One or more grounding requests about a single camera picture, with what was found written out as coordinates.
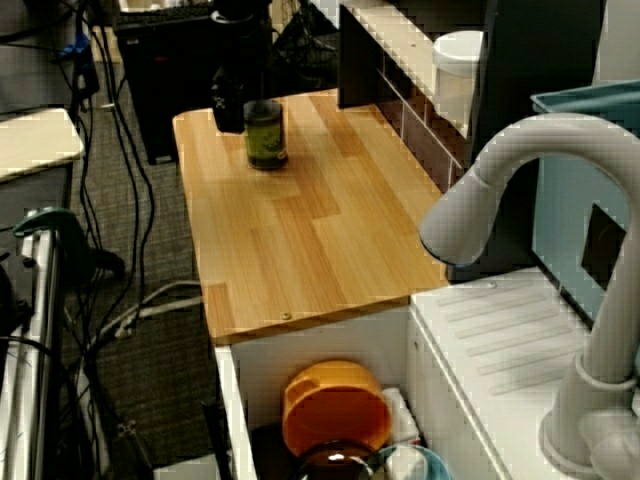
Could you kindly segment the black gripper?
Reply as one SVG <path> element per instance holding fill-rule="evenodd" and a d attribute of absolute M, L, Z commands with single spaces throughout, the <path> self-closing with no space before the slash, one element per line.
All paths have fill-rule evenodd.
<path fill-rule="evenodd" d="M 266 95 L 271 64 L 269 21 L 223 24 L 220 66 L 213 77 L 212 109 L 223 133 L 244 132 L 244 102 Z"/>

